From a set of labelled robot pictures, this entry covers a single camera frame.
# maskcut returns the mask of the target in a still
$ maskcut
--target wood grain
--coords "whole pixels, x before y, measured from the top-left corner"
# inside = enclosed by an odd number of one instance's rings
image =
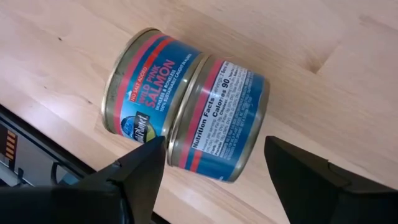
[[[267,135],[398,188],[395,0],[0,0],[0,27],[0,103],[95,169],[138,146],[102,127],[100,104],[115,58],[142,28],[270,80],[234,184],[165,168],[155,211],[171,223],[288,223]]]

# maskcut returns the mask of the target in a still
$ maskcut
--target nutrition facts label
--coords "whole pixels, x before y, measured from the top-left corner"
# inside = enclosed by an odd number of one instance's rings
[[[225,152],[227,138],[248,75],[248,70],[231,62],[223,62],[207,99],[191,147],[211,155],[229,159],[233,150]]]

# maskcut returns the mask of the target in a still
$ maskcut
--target light wood surface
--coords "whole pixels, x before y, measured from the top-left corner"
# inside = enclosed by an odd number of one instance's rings
[[[0,103],[95,169],[108,165],[138,144],[102,127],[104,83],[145,27],[271,83],[234,184],[165,168],[155,211],[171,223],[288,223],[267,135],[398,188],[396,0],[0,0]]]

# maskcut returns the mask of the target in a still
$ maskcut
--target blue label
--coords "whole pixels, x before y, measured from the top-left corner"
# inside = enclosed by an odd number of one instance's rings
[[[152,37],[133,56],[120,113],[121,133],[147,142],[162,133],[175,92],[200,53],[166,35]]]
[[[261,75],[216,62],[195,107],[185,141],[189,152],[180,166],[228,180],[251,132],[263,86]]]

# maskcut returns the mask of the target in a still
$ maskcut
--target tin can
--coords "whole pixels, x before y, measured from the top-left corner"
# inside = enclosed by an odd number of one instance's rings
[[[142,30],[116,61],[101,106],[105,128],[141,143],[166,136],[203,54],[154,28]]]
[[[269,83],[215,56],[195,71],[169,135],[171,166],[234,182],[264,119]]]

